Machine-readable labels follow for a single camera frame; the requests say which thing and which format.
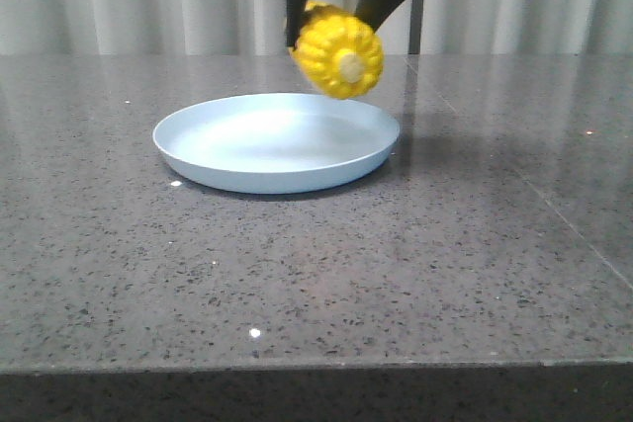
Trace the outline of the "yellow corn cob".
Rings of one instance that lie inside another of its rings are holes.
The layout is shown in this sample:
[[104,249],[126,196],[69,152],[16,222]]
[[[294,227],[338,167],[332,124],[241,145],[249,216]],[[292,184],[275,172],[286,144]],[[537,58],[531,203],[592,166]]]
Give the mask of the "yellow corn cob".
[[366,23],[332,4],[309,1],[307,20],[289,53],[325,96],[350,99],[379,82],[384,65],[380,38]]

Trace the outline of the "light blue round plate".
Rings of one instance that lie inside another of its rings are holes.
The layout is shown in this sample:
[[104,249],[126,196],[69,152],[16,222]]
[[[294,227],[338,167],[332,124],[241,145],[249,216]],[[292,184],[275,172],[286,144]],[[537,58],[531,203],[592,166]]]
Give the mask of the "light blue round plate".
[[211,188],[282,195],[341,186],[373,172],[400,135],[384,110],[303,93],[232,96],[181,109],[154,128],[166,163]]

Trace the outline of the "white pleated curtain right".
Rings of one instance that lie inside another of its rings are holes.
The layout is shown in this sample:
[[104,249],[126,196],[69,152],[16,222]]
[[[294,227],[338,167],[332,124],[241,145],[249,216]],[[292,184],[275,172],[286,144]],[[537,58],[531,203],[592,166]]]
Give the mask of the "white pleated curtain right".
[[423,0],[424,53],[624,54],[632,0]]

